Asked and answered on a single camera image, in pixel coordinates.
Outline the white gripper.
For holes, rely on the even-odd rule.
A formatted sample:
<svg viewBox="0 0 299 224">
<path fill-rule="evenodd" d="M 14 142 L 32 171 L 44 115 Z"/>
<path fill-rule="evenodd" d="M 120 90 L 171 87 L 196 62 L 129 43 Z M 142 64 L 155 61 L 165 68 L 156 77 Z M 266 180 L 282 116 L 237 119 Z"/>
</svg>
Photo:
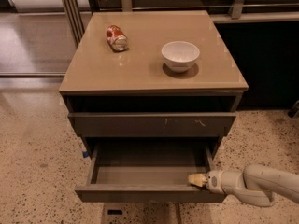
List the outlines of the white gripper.
<svg viewBox="0 0 299 224">
<path fill-rule="evenodd" d="M 223 171 L 212 170 L 205 174 L 190 174 L 188 175 L 188 181 L 190 184 L 197 187 L 203 187 L 206 185 L 206 188 L 213 193 L 223 194 L 224 191 L 221 185 L 221 177 Z"/>
</svg>

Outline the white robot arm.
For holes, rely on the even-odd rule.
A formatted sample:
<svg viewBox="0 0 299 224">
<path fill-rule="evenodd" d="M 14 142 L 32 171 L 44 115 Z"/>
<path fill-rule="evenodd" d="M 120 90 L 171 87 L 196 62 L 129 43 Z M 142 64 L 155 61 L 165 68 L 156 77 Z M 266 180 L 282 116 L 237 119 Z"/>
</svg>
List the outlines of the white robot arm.
<svg viewBox="0 0 299 224">
<path fill-rule="evenodd" d="M 299 203 L 299 175 L 259 164 L 248 165 L 243 171 L 212 170 L 191 174 L 188 181 L 212 193 L 233 195 L 240 202 L 253 206 L 272 206 L 274 193 Z"/>
</svg>

